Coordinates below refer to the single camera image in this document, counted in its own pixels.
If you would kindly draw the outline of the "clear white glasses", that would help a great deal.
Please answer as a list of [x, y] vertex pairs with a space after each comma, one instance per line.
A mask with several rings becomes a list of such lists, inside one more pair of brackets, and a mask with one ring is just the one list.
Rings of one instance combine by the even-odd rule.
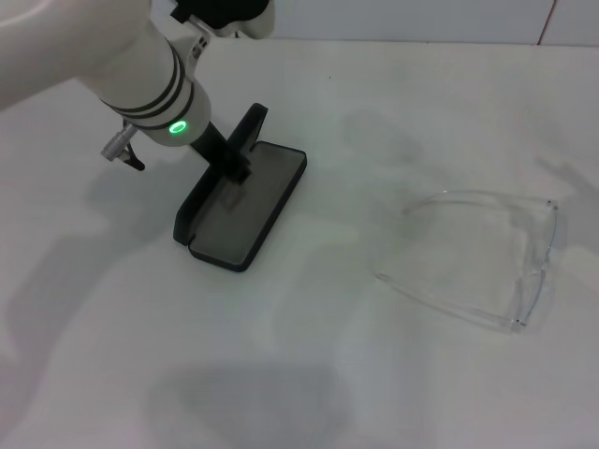
[[369, 269], [427, 308], [519, 332], [546, 293], [558, 222], [553, 199], [443, 191], [378, 213]]

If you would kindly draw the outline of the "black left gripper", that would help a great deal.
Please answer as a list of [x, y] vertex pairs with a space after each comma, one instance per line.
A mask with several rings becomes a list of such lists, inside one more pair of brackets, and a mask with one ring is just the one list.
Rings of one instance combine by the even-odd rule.
[[224, 210], [236, 209], [246, 194], [241, 184], [251, 175], [249, 160], [242, 153], [230, 150], [226, 138], [212, 122], [189, 146], [207, 162], [224, 162], [224, 174], [236, 184], [226, 184], [218, 202]]

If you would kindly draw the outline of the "black glasses case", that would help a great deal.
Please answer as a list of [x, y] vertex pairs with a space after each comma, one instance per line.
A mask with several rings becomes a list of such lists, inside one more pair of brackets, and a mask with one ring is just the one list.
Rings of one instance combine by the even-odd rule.
[[234, 210], [224, 210], [219, 194], [231, 182], [224, 162], [208, 167], [180, 206], [173, 238], [196, 259], [219, 268], [249, 268], [307, 167], [303, 151], [260, 140], [268, 109], [253, 104], [229, 137], [230, 150], [250, 162], [251, 175], [241, 184], [245, 197]]

